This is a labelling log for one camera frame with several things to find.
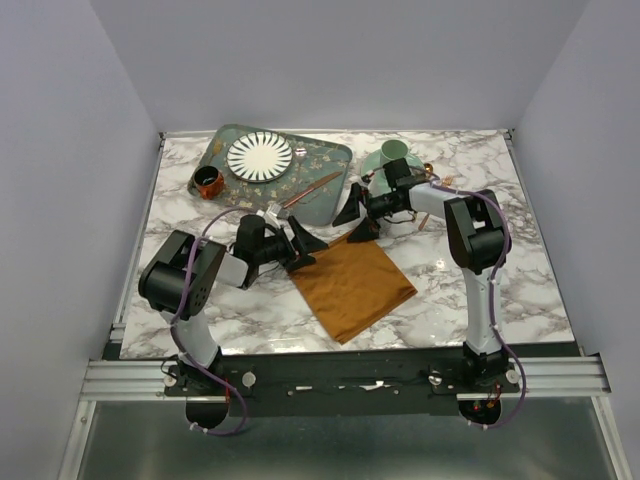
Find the orange-brown cloth napkin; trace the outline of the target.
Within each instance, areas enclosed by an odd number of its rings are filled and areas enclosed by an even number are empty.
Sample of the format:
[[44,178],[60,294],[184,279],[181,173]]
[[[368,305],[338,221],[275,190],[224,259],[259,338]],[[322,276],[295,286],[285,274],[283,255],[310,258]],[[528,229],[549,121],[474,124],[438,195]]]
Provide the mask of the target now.
[[345,235],[315,255],[316,263],[290,278],[328,335],[345,344],[417,294],[375,242]]

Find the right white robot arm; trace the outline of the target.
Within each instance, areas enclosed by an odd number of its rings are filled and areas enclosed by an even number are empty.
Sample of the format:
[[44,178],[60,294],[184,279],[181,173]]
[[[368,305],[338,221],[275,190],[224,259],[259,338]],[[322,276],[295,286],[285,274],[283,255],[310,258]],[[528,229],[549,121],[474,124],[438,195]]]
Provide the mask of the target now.
[[462,269],[467,298],[467,333],[463,343],[460,379],[469,390],[480,392],[506,371],[509,350],[499,333],[500,269],[511,249],[508,223],[495,193],[454,190],[435,174],[407,163],[404,158],[381,166],[389,191],[375,196],[367,186],[375,169],[351,185],[334,227],[360,219],[348,236],[350,243],[379,237],[379,221],[407,211],[427,213],[446,223],[449,251]]

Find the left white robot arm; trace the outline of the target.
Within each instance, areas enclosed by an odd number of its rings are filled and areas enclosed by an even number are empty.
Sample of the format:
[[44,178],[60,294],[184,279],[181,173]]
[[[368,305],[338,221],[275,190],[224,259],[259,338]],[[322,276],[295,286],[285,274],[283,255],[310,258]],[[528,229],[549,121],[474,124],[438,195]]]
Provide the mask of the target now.
[[287,222],[289,230],[265,213],[246,214],[230,247],[175,230],[143,270],[139,295],[170,326],[179,358],[191,365],[187,382],[197,393],[214,393],[222,380],[215,365],[220,347],[203,313],[214,284],[246,290],[262,266],[276,263],[294,272],[315,264],[314,254],[328,248],[295,218]]

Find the copper table knife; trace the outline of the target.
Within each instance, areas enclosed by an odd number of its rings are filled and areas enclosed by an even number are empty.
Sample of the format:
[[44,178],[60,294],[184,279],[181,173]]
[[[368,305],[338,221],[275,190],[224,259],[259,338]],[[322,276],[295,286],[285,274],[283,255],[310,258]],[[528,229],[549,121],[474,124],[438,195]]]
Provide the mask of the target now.
[[296,193],[291,198],[286,200],[283,203],[283,208],[284,209],[290,208],[292,205],[294,205],[295,203],[300,201],[305,196],[311,194],[315,190],[321,188],[325,184],[327,184],[327,183],[331,182],[332,180],[340,177],[341,175],[342,175],[342,173],[340,171],[336,171],[336,172],[333,172],[331,174],[325,175],[324,177],[320,178],[319,180],[316,180],[315,182],[313,182],[310,185],[308,185],[305,189],[301,190],[300,192]]

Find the mint green saucer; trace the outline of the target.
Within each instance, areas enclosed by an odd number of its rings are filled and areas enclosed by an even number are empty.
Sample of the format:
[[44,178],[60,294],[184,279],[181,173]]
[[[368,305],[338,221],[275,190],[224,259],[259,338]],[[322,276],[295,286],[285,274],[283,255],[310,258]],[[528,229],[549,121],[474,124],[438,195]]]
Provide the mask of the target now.
[[[424,170],[423,162],[412,153],[406,155],[407,164],[412,170],[419,169]],[[376,150],[370,153],[362,162],[360,175],[364,176],[369,171],[374,170],[381,166],[381,153],[380,150]],[[386,176],[383,170],[376,171],[372,179],[366,184],[366,187],[370,191],[372,196],[379,196],[389,193],[391,188],[389,187]]]

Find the teal floral serving tray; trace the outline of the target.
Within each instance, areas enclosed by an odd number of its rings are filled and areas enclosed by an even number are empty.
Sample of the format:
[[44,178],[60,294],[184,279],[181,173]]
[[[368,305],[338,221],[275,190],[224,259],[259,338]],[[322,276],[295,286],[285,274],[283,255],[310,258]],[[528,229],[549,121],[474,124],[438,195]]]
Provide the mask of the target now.
[[[249,183],[240,180],[230,171],[227,166],[227,152],[235,140],[258,131],[283,136],[292,147],[293,161],[287,172],[278,179],[265,183]],[[298,158],[294,153],[297,148],[305,148],[307,155]],[[264,209],[273,202],[283,205],[286,200],[316,180],[340,171],[340,177],[288,208],[288,211],[303,224],[325,226],[333,219],[352,159],[352,150],[343,144],[298,134],[227,124],[216,132],[195,169],[210,165],[218,168],[223,174],[225,188],[220,196],[214,198],[216,201],[226,206],[246,206],[254,209]]]

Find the mint green cup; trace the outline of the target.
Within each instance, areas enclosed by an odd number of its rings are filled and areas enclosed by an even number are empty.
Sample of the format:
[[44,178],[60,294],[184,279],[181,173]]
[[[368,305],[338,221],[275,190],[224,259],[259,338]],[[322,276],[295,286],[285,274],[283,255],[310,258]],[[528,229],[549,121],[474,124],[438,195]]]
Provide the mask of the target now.
[[405,158],[408,152],[408,145],[401,140],[387,140],[382,144],[379,149],[378,169],[370,183],[370,190],[374,196],[388,193],[390,191],[384,166],[391,161]]

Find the copper fork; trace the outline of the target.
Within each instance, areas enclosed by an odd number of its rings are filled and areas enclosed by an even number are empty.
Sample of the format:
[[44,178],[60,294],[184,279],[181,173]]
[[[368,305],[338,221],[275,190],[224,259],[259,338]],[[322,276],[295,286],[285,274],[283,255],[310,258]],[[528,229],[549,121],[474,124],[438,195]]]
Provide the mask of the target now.
[[[452,185],[454,179],[455,177],[453,175],[447,175],[441,180],[440,186],[448,188]],[[444,193],[442,191],[436,190],[428,196],[426,213],[418,225],[419,231],[425,229],[427,222],[435,212],[440,212],[441,215],[443,195]]]

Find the white black striped plate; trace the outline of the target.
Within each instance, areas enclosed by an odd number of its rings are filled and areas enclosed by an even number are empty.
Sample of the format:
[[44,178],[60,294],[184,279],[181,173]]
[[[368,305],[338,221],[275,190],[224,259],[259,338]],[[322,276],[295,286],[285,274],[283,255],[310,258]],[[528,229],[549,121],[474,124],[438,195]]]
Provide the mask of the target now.
[[227,166],[240,180],[265,183],[278,179],[289,169],[293,150],[289,142],[273,132],[258,131],[235,140],[227,152]]

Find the copper black mug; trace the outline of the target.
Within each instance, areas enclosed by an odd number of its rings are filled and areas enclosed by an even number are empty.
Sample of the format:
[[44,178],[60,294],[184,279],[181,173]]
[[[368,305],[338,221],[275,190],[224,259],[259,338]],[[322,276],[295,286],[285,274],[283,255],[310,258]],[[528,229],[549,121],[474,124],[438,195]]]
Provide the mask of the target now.
[[225,188],[221,171],[210,165],[198,167],[192,175],[189,191],[204,200],[213,200],[220,196]]

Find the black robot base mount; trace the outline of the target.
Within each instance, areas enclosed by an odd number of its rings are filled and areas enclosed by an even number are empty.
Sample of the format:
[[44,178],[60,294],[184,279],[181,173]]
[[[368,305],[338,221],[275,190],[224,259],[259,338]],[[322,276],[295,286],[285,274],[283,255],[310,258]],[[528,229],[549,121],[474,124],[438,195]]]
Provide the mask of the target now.
[[511,364],[477,372],[460,347],[224,355],[213,370],[222,384],[179,361],[164,393],[257,418],[457,415],[461,404],[519,391]]

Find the aluminium frame rail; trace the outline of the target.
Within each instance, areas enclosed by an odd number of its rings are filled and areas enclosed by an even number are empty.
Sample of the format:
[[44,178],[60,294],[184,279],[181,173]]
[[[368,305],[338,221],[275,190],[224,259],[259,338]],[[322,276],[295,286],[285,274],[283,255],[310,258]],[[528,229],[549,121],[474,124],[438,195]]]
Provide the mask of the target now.
[[[529,398],[598,397],[610,393],[601,360],[597,357],[523,358]],[[94,402],[202,400],[201,394],[180,388],[169,391],[159,361],[92,361],[81,387],[80,399]]]

